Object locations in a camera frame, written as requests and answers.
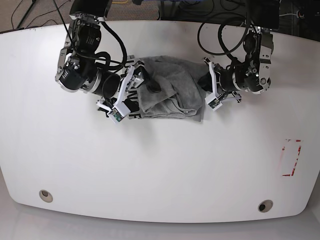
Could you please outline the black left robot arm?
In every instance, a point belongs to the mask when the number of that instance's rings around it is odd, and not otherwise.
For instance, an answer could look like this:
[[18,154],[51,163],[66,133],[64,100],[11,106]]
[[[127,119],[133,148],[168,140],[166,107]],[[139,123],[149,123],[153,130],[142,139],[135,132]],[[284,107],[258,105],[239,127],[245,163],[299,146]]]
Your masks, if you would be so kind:
[[[204,58],[208,73],[200,78],[198,84],[209,93],[205,103],[214,111],[228,101],[240,103],[241,91],[258,95],[271,85],[271,57],[274,51],[271,30],[279,27],[280,1],[246,0],[244,5],[246,15],[233,13],[233,17],[220,24],[217,32],[222,49],[220,56],[227,56],[231,63],[222,67]],[[234,22],[243,23],[245,30],[239,43],[228,49],[223,41],[223,29]]]

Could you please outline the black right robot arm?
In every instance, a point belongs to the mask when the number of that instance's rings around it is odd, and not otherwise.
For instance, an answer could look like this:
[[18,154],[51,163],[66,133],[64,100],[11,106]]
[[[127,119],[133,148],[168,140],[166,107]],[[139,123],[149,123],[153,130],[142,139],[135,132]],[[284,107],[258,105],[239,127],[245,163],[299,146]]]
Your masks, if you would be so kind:
[[[67,92],[79,90],[99,96],[97,109],[114,123],[137,112],[137,101],[129,94],[145,85],[151,93],[161,92],[160,85],[150,78],[145,64],[127,54],[121,38],[106,23],[112,5],[110,0],[76,0],[65,26],[66,39],[58,59],[55,81]],[[112,60],[106,51],[97,52],[102,41],[101,27],[119,43],[122,60]]]

